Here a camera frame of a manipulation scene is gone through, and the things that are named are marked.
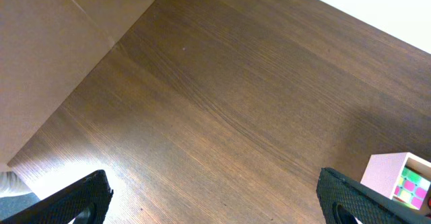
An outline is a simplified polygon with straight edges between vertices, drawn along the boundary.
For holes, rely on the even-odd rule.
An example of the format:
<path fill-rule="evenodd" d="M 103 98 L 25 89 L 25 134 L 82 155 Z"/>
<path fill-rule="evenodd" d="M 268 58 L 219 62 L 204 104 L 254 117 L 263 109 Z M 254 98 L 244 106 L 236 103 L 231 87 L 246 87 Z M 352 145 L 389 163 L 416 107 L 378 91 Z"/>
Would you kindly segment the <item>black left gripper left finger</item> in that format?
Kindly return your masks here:
<path fill-rule="evenodd" d="M 96 170 L 2 223 L 103 223 L 114 194 L 106 172 Z"/>

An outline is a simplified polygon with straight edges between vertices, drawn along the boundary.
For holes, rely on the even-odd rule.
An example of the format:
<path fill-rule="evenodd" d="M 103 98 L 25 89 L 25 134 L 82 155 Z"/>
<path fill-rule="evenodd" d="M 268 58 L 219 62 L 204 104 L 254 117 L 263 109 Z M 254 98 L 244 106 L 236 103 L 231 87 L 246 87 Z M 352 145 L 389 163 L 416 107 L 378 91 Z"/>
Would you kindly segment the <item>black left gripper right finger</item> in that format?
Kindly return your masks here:
<path fill-rule="evenodd" d="M 415 213 L 330 167 L 321 170 L 317 197 L 330 224 L 430 224 L 430 218 Z"/>

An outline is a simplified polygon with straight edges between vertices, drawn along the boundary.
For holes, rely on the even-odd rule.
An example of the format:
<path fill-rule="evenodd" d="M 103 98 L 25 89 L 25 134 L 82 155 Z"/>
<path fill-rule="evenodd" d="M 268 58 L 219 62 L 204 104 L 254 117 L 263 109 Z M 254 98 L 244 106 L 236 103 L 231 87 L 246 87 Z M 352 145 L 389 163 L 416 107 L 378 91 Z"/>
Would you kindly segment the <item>pastel puzzle cube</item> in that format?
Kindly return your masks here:
<path fill-rule="evenodd" d="M 393 199 L 407 207 L 420 210 L 430 189 L 430 181 L 408 167 L 404 167 L 398 178 Z"/>

